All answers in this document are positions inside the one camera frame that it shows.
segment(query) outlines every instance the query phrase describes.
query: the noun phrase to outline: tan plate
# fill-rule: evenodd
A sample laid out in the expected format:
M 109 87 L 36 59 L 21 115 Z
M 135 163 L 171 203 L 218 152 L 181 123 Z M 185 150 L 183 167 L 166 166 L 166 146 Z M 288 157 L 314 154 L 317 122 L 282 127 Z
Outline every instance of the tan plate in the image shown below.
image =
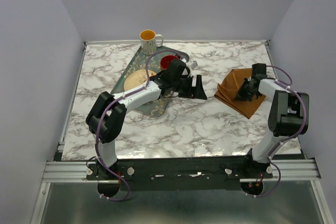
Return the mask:
M 152 70 L 148 70 L 149 76 L 154 76 L 156 73 Z M 145 69 L 140 69 L 130 76 L 128 76 L 124 83 L 124 91 L 133 89 L 147 81 L 147 75 Z

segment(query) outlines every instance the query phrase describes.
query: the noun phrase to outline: marble tabletop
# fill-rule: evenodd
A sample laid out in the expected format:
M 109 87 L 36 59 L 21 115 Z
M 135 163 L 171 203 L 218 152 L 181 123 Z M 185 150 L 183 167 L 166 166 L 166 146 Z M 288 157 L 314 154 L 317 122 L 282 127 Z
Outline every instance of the marble tabletop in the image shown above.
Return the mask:
M 174 98 L 165 113 L 151 118 L 131 111 L 116 138 L 118 158 L 162 158 L 245 155 L 267 130 L 271 101 L 266 98 L 247 119 L 221 103 L 214 94 L 217 83 L 234 68 L 270 64 L 265 45 L 257 42 L 165 43 L 197 60 L 194 75 L 201 74 L 207 101 Z M 95 156 L 94 139 L 85 123 L 101 92 L 110 92 L 140 44 L 88 45 L 78 82 L 62 160 Z M 268 74 L 274 77 L 269 69 Z M 300 153 L 298 140 L 286 143 L 279 153 Z

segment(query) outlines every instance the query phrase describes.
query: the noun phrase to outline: brown towel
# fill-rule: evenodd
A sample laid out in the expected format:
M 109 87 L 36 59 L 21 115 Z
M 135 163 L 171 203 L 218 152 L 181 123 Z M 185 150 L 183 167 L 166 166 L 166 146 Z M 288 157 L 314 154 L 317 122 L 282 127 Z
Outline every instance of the brown towel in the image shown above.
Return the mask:
M 249 78 L 251 73 L 251 68 L 231 70 L 231 72 L 223 80 L 222 84 L 217 85 L 218 90 L 215 93 L 215 98 L 224 102 L 226 105 L 249 119 L 265 99 L 265 96 L 262 95 L 258 98 L 254 97 L 251 102 L 235 100 L 236 94 L 244 82 L 244 78 Z

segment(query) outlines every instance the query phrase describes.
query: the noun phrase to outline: gray wall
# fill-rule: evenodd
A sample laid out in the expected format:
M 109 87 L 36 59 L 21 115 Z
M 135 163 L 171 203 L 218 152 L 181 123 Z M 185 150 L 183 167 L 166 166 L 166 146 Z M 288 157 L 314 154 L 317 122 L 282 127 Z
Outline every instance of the gray wall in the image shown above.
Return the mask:
M 62 0 L 84 40 L 269 39 L 293 0 Z
M 0 223 L 29 223 L 82 55 L 61 0 L 0 0 Z
M 336 0 L 294 0 L 272 37 L 276 65 L 292 75 L 294 88 L 310 95 L 310 125 L 300 138 L 315 157 L 324 194 L 336 220 Z

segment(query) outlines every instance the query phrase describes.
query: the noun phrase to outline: red cup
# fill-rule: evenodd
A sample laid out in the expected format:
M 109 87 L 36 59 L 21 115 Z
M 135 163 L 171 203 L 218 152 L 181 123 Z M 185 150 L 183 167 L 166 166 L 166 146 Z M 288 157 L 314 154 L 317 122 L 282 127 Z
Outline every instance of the red cup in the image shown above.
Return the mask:
M 169 66 L 170 62 L 172 62 L 173 59 L 178 59 L 178 57 L 175 55 L 167 55 L 163 57 L 160 61 L 161 70 L 167 69 L 167 67 Z

